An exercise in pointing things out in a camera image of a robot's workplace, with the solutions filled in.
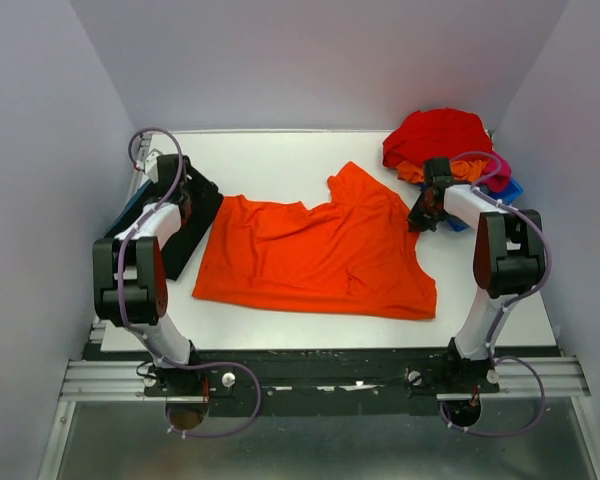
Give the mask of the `black t shirt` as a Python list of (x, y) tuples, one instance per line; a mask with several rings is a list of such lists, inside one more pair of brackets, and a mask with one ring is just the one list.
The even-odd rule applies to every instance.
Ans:
[(177, 187), (167, 200), (178, 207), (181, 226), (161, 248), (169, 280), (179, 278), (216, 218), (223, 199), (218, 186), (193, 167), (189, 157), (184, 155)]

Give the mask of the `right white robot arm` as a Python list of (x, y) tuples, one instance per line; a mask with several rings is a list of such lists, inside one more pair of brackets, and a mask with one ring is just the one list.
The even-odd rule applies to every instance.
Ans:
[(488, 196), (476, 182), (455, 179), (451, 163), (446, 157), (424, 162), (424, 186), (407, 221), (411, 232), (421, 233), (455, 217), (475, 231), (476, 295), (439, 370), (442, 384), (460, 392), (493, 367), (506, 320), (517, 303), (546, 283), (551, 252), (537, 211), (518, 210)]

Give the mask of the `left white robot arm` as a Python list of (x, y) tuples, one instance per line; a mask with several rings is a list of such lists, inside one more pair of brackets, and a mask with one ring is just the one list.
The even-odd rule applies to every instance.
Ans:
[(181, 395), (202, 380), (191, 340), (168, 314), (168, 282), (184, 271), (204, 235), (203, 203), (217, 190), (182, 154), (160, 155), (105, 236), (93, 244), (96, 315), (131, 333)]

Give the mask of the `magenta t shirt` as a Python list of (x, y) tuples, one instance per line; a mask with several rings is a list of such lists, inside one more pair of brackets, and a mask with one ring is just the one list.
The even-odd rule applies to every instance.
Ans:
[(493, 152), (481, 176), (483, 177), (482, 186), (490, 192), (501, 193), (511, 181), (512, 169), (504, 158), (497, 152)]

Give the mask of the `blue plastic bin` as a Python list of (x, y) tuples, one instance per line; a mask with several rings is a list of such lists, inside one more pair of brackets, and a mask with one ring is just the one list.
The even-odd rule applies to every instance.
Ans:
[[(523, 188), (511, 179), (501, 192), (492, 191), (487, 185), (479, 185), (480, 191), (495, 203), (510, 205), (516, 198), (524, 193)], [(476, 230), (479, 214), (482, 211), (492, 211), (494, 206), (486, 206), (474, 193), (469, 192), (468, 184), (454, 186), (445, 193), (444, 208), (447, 213), (447, 223), (455, 231), (467, 228)]]

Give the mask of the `red t shirt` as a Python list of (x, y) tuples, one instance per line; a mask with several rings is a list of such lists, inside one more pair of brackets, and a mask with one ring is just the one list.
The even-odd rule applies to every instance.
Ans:
[(402, 162), (420, 167), (433, 157), (451, 159), (469, 151), (493, 152), (477, 114), (452, 108), (418, 110), (384, 140), (382, 163), (388, 168)]

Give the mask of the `aluminium extrusion right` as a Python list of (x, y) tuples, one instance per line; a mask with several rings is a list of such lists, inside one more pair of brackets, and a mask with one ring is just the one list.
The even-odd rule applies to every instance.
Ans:
[(580, 362), (574, 357), (504, 356), (462, 360), (457, 366), (432, 374), (423, 389), (439, 400), (529, 399), (587, 397), (590, 389)]

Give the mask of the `aluminium extrusion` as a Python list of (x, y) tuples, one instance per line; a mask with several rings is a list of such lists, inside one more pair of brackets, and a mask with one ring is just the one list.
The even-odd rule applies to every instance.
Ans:
[(439, 400), (529, 399), (587, 397), (590, 389), (580, 362), (574, 357), (504, 356), (462, 360), (457, 366), (432, 374), (423, 389)]
[(128, 402), (145, 399), (133, 361), (70, 361), (59, 399), (66, 402)]

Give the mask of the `blue folded t shirt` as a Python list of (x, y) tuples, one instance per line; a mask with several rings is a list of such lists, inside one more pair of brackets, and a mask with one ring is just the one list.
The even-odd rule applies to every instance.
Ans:
[(104, 234), (104, 237), (113, 238), (128, 229), (140, 217), (144, 205), (148, 203), (154, 195), (154, 190), (154, 184), (150, 180), (144, 182), (127, 201), (122, 213), (116, 218), (108, 231)]

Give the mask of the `aluminium extrusion left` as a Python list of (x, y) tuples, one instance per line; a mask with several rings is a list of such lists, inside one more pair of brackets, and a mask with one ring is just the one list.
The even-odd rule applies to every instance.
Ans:
[(128, 402), (145, 399), (133, 361), (70, 361), (59, 399), (66, 402)]

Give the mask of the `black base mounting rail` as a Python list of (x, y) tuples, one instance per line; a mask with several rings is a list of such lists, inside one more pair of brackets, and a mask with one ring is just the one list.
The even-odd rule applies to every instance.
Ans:
[[(481, 399), (439, 400), (423, 381), (443, 370), (447, 348), (344, 350), (207, 350), (205, 369), (158, 369), (148, 355), (88, 349), (81, 361), (138, 362), (145, 399), (172, 411), (216, 418), (408, 414), (435, 416), (446, 403), (454, 417), (476, 419)], [(504, 356), (563, 357), (556, 347), (500, 347)]]

